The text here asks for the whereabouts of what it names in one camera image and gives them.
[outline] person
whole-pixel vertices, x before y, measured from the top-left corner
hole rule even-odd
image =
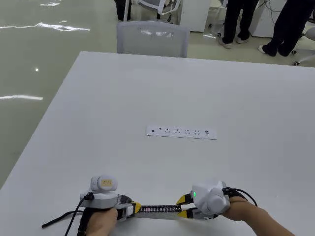
[[[294,236],[263,209],[247,202],[242,197],[230,198],[231,207],[223,216],[233,221],[244,221],[258,236]],[[115,228],[117,210],[94,213],[87,227],[87,236],[108,236]]]
[[[241,31],[237,35],[236,42],[247,43],[250,38],[249,28],[252,23],[252,16],[258,4],[258,0],[229,0],[224,21],[224,37],[219,37],[219,44],[226,49],[232,48],[232,43],[236,33],[237,19],[243,8]]]
[[[274,35],[258,50],[269,56],[287,57],[297,44],[315,6],[315,0],[287,0],[274,27]]]

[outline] electrical outlet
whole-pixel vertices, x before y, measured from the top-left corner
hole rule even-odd
[[[148,125],[148,136],[192,138],[192,139],[217,139],[217,133],[209,128],[187,128],[178,126]]]

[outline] white cabinet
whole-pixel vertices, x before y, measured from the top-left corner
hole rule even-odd
[[[204,32],[211,0],[182,0],[178,11],[181,26],[190,31]]]

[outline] white chair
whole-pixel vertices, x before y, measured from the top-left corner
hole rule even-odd
[[[157,18],[160,19],[161,15],[177,11],[181,0],[137,0],[137,3],[146,9],[156,11]]]
[[[156,21],[117,24],[117,53],[187,57],[189,29]]]
[[[315,41],[315,27],[309,29],[309,30],[306,32],[305,36],[306,36],[307,38],[309,38],[310,40]],[[308,57],[302,58],[302,59],[300,59],[300,60],[298,60],[298,61],[295,61],[295,62],[293,63],[293,65],[298,66],[298,65],[299,65],[301,62],[303,62],[303,61],[306,61],[306,60],[310,60],[310,59],[312,59],[312,58],[315,58],[315,50],[297,49],[297,50],[292,51],[292,54],[295,55],[296,53],[301,53],[301,52],[310,53],[311,55],[309,55]]]

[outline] glossy floor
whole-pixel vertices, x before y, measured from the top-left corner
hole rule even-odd
[[[134,20],[154,14],[133,7]],[[116,52],[113,0],[2,0],[0,3],[0,187],[56,94],[80,51]],[[270,58],[252,38],[231,50],[206,33],[192,33],[190,58],[289,65],[295,58]],[[300,48],[315,43],[303,38]],[[304,63],[315,66],[315,61]]]

